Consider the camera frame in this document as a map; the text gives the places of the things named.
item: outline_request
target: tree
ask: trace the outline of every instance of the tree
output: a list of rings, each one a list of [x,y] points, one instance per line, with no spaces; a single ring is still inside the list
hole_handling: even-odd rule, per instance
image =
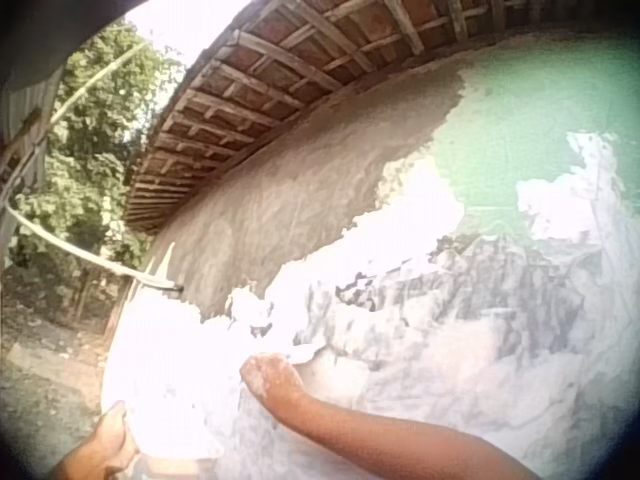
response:
[[[56,107],[60,108],[89,79],[144,40],[120,20],[89,40],[66,65]],[[148,239],[123,222],[127,172],[146,143],[159,113],[159,96],[174,88],[183,68],[169,52],[150,46],[100,79],[53,127],[45,161],[46,182],[39,192],[23,192],[17,205],[25,217],[85,250],[137,267]],[[38,299],[42,313],[77,316],[91,285],[113,303],[121,285],[106,274],[20,229],[10,249],[14,266],[9,292],[41,290],[42,280],[55,285]]]

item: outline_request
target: green foliage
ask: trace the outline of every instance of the green foliage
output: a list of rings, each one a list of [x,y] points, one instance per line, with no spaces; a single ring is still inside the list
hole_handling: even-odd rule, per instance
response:
[[[96,73],[143,41],[123,20],[88,41],[67,62],[56,109]],[[158,97],[175,88],[181,72],[181,64],[145,46],[89,89],[50,133],[44,187],[16,198],[23,215],[85,250],[138,267],[148,239],[123,223],[126,173],[159,113]],[[36,281],[56,282],[47,296],[52,291],[74,296],[86,290],[82,283],[89,278],[101,286],[102,293],[113,290],[105,285],[107,277],[102,273],[89,275],[92,266],[25,228],[12,242],[10,260],[13,268],[23,270],[14,278],[26,282],[24,272],[29,271],[39,277]],[[51,307],[65,301],[57,298],[47,303]]]

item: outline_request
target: sky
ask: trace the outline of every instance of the sky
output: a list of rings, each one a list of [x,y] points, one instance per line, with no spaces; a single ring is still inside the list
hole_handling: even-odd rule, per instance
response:
[[[150,0],[126,15],[138,33],[190,67],[250,0]]]

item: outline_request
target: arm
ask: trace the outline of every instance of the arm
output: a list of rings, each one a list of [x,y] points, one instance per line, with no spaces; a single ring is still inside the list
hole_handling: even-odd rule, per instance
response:
[[[386,479],[535,479],[509,455],[473,435],[368,415],[315,399],[279,355],[242,367],[249,390],[283,425]]]
[[[125,470],[138,452],[125,414],[123,403],[105,413],[95,431],[56,465],[51,477],[54,480],[103,480]]]

